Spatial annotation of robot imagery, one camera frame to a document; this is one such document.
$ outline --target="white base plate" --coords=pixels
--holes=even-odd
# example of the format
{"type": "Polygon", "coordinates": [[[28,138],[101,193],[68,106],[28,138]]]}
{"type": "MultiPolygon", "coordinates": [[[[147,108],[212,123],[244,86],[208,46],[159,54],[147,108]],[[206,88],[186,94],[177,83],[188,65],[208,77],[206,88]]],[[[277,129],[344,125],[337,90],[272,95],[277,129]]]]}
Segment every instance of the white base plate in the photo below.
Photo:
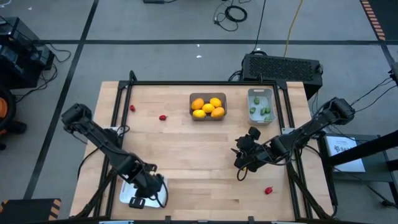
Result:
{"type": "MultiPolygon", "coordinates": [[[[164,178],[164,184],[167,186],[167,179],[164,178]]],[[[122,203],[130,203],[130,199],[132,197],[135,197],[137,189],[134,188],[134,184],[128,184],[126,181],[123,181],[122,189],[120,191],[119,195],[119,200],[122,203]]],[[[162,185],[162,188],[160,192],[157,193],[157,196],[159,198],[159,201],[164,205],[166,201],[166,189],[164,185],[162,185]]],[[[145,205],[146,207],[152,207],[152,208],[160,208],[159,203],[156,200],[151,200],[149,198],[144,198],[145,199],[145,205]]]]}

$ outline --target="concrete floor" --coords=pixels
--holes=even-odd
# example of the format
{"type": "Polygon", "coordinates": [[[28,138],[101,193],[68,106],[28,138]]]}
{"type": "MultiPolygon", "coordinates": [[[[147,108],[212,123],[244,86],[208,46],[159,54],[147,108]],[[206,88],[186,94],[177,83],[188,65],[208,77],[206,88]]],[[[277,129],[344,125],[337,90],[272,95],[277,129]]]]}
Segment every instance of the concrete floor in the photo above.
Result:
{"type": "MultiPolygon", "coordinates": [[[[19,0],[0,8],[2,16],[18,16],[41,39],[80,40],[94,0],[19,0]]],[[[55,47],[72,51],[64,63],[56,63],[58,78],[18,104],[17,119],[29,125],[22,136],[2,139],[8,149],[0,152],[0,201],[23,198],[52,120],[68,73],[73,79],[64,111],[79,102],[94,109],[101,82],[127,79],[134,70],[139,80],[227,80],[240,67],[252,44],[202,44],[205,40],[255,40],[262,1],[243,4],[249,14],[234,32],[213,24],[216,0],[178,0],[171,4],[143,4],[140,0],[99,0],[88,40],[196,40],[191,44],[85,44],[55,47]]],[[[299,1],[268,0],[260,39],[285,40],[299,1]]],[[[358,0],[305,0],[292,30],[292,40],[377,40],[358,0]]],[[[387,77],[390,70],[378,45],[290,45],[287,57],[321,61],[325,72],[319,92],[322,103],[337,96],[353,101],[387,77]]],[[[283,56],[284,45],[258,45],[269,55],[283,56]]],[[[398,47],[388,46],[398,60],[398,47]]],[[[57,53],[60,58],[66,55],[57,53]]],[[[355,105],[362,108],[384,90],[377,90],[355,105]]],[[[386,134],[395,131],[397,90],[391,90],[354,121],[341,127],[344,133],[386,134]]],[[[61,217],[72,205],[78,165],[85,145],[67,134],[60,122],[50,143],[33,198],[61,198],[61,217]]],[[[388,151],[392,159],[396,150],[388,151]]],[[[392,200],[388,185],[373,184],[392,200]]],[[[398,211],[382,208],[379,199],[358,182],[337,182],[337,217],[366,223],[393,223],[398,211]]]]}

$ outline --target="tray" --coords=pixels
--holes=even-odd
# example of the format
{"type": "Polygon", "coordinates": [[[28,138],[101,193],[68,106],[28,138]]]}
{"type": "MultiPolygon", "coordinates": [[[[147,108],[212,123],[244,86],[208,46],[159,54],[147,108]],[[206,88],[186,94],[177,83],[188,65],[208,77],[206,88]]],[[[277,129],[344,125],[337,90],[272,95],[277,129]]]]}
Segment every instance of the tray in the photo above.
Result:
{"type": "Polygon", "coordinates": [[[268,125],[271,122],[276,120],[276,116],[274,113],[274,107],[272,104],[272,90],[268,88],[251,88],[248,90],[248,123],[251,125],[268,125]],[[260,99],[260,103],[257,105],[254,103],[254,98],[258,97],[260,99]],[[260,110],[264,107],[269,106],[271,112],[269,114],[262,115],[260,114],[260,110]],[[250,113],[250,108],[255,107],[256,112],[253,114],[250,113]]]}
{"type": "Polygon", "coordinates": [[[190,115],[192,117],[192,120],[194,120],[194,121],[221,121],[226,116],[226,113],[227,113],[227,109],[226,108],[227,108],[227,106],[226,106],[226,95],[224,93],[192,93],[189,96],[189,113],[190,113],[190,115]],[[194,117],[192,115],[192,113],[193,113],[193,109],[191,109],[192,101],[194,101],[197,98],[202,98],[205,101],[205,104],[206,104],[206,103],[209,103],[210,99],[212,99],[214,97],[215,98],[219,98],[221,100],[221,106],[225,110],[224,116],[222,116],[220,118],[212,118],[210,116],[210,114],[207,114],[206,117],[204,117],[204,118],[197,118],[197,117],[194,117]]]}

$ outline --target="yellow lemon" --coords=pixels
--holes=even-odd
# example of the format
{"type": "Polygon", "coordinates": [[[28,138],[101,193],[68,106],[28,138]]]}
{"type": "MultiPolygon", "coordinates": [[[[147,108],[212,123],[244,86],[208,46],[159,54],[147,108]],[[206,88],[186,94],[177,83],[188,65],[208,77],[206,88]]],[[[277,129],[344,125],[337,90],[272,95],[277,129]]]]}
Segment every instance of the yellow lemon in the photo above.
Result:
{"type": "Polygon", "coordinates": [[[216,108],[213,110],[213,112],[211,112],[211,117],[212,118],[220,118],[222,116],[224,116],[225,114],[225,110],[224,108],[216,108]]]}
{"type": "Polygon", "coordinates": [[[219,98],[212,98],[210,99],[210,103],[215,107],[220,107],[221,106],[221,100],[219,98]]]}
{"type": "Polygon", "coordinates": [[[204,104],[205,101],[202,98],[197,98],[194,101],[192,101],[191,108],[193,110],[200,110],[204,104]]]}
{"type": "Polygon", "coordinates": [[[201,108],[205,113],[211,113],[214,110],[214,106],[211,103],[203,105],[201,108]]]}
{"type": "Polygon", "coordinates": [[[192,115],[196,118],[204,118],[206,113],[203,110],[194,110],[192,115]]]}

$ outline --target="wooden table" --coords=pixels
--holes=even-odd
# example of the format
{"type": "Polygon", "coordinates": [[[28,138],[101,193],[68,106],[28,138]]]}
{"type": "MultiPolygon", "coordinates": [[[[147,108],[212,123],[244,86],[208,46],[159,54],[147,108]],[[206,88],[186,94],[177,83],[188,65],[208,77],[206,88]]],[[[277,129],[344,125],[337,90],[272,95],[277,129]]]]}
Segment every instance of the wooden table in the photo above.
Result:
{"type": "MultiPolygon", "coordinates": [[[[94,121],[109,127],[116,97],[117,82],[104,82],[99,93],[94,121]]],[[[169,180],[169,203],[165,209],[131,209],[119,201],[122,179],[118,177],[112,219],[164,220],[294,220],[286,168],[266,165],[256,173],[249,172],[246,180],[236,180],[234,167],[236,138],[247,133],[246,96],[248,89],[259,86],[165,86],[137,85],[132,88],[131,103],[136,112],[129,112],[123,149],[135,152],[145,162],[158,166],[158,173],[169,180]],[[223,92],[228,102],[228,114],[223,121],[192,121],[188,113],[189,95],[194,92],[223,92]],[[167,121],[159,121],[161,114],[167,121]],[[272,186],[270,195],[264,194],[272,186]]],[[[288,83],[289,97],[296,127],[310,119],[302,83],[288,83]]],[[[285,125],[287,113],[283,93],[280,100],[285,125]]],[[[118,121],[122,116],[123,103],[118,121]]],[[[278,121],[258,126],[259,142],[278,134],[278,121]]],[[[317,148],[316,142],[310,145],[317,148]]],[[[85,154],[95,147],[88,144],[85,154]]],[[[97,152],[81,169],[70,215],[77,214],[98,188],[104,155],[97,152]]],[[[332,214],[322,162],[313,152],[303,150],[303,168],[309,191],[324,210],[332,214]]],[[[305,216],[302,195],[297,188],[300,213],[305,216]]],[[[105,214],[108,191],[103,196],[101,215],[105,214]]]]}

